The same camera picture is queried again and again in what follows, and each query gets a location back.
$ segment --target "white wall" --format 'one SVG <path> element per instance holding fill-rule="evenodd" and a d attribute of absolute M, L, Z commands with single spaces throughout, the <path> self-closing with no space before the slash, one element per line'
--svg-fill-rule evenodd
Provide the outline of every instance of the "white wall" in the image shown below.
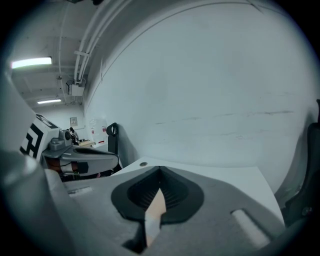
<path fill-rule="evenodd" d="M 84 111 L 80 105 L 56 105 L 43 106 L 33 109 L 37 114 L 41 114 L 61 129 L 70 128 L 70 118 L 77 117 L 78 126 L 73 127 L 78 133 L 79 139 L 87 139 L 88 135 L 84 123 Z"/>
<path fill-rule="evenodd" d="M 152 26 L 103 65 L 102 82 L 98 77 L 86 92 L 85 118 L 121 125 L 125 165 L 148 156 L 258 166 L 274 193 L 288 173 L 298 177 L 283 184 L 278 200 L 298 187 L 306 169 L 302 138 L 318 114 L 320 80 L 313 53 L 288 17 L 247 4 L 189 9 Z"/>

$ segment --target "ceiling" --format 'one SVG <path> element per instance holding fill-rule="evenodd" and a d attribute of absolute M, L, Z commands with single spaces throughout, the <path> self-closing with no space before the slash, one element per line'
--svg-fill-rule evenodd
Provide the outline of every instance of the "ceiling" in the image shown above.
<path fill-rule="evenodd" d="M 59 76 L 59 40 L 61 41 L 61 82 Z M 73 80 L 77 51 L 85 30 L 98 7 L 91 0 L 73 4 L 63 0 L 45 1 L 30 15 L 25 27 L 15 40 L 11 61 L 38 57 L 52 57 L 52 65 L 17 68 L 12 70 L 12 81 L 20 95 L 31 108 L 39 106 L 39 100 L 61 99 L 58 104 L 80 104 L 82 97 L 68 95 L 66 82 Z M 85 75 L 90 70 L 90 62 Z"/>

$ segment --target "electrical box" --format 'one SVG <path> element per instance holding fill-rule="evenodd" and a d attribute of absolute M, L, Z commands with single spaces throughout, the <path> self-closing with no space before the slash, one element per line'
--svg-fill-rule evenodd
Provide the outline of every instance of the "electrical box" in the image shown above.
<path fill-rule="evenodd" d="M 80 87 L 79 85 L 72 84 L 71 95 L 72 96 L 82 96 L 84 94 L 85 87 Z"/>

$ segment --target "white tabletop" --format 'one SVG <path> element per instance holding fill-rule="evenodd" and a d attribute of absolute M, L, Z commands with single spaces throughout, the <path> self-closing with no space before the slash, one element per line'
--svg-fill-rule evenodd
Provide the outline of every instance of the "white tabletop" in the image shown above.
<path fill-rule="evenodd" d="M 140 166 L 140 163 L 146 162 L 146 166 Z M 266 179 L 258 167 L 211 167 L 182 164 L 170 161 L 159 160 L 150 157 L 142 157 L 139 160 L 128 165 L 124 169 L 116 172 L 114 175 L 121 175 L 149 166 L 166 166 L 192 172 L 198 175 L 206 176 L 216 180 L 229 183 L 241 190 L 243 193 L 260 203 L 262 206 L 272 212 L 285 226 L 285 222 L 276 201 L 276 198 L 269 187 Z"/>

